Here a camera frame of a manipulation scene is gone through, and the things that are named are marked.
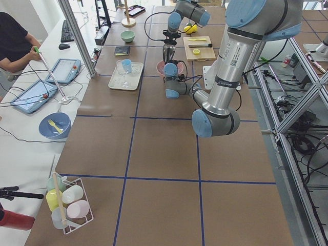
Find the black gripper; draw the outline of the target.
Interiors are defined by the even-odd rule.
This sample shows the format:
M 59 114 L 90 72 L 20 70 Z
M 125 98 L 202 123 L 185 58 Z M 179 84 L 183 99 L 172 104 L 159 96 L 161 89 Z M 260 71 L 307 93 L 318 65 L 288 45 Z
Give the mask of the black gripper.
M 172 33 L 169 30 L 163 30 L 163 35 L 166 37 L 164 43 L 176 43 L 176 39 L 180 38 L 180 32 Z

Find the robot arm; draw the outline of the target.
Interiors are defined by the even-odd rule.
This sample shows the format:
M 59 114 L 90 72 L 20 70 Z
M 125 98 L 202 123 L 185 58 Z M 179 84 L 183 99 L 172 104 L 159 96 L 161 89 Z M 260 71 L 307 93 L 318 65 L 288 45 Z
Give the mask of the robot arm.
M 210 20 L 208 13 L 202 6 L 191 1 L 177 1 L 175 9 L 168 18 L 167 30 L 163 30 L 165 44 L 176 45 L 176 39 L 181 37 L 179 27 L 183 18 L 188 18 L 201 26 L 206 26 Z
M 207 76 L 212 80 L 210 93 L 178 77 L 177 61 L 173 59 L 176 39 L 183 18 L 205 26 L 210 14 L 190 1 L 178 1 L 168 18 L 163 46 L 167 98 L 189 95 L 199 105 L 192 114 L 192 126 L 199 137 L 234 133 L 240 123 L 238 113 L 229 104 L 242 73 L 258 42 L 287 39 L 301 29 L 302 1 L 230 1 L 225 12 L 225 30 L 219 56 Z

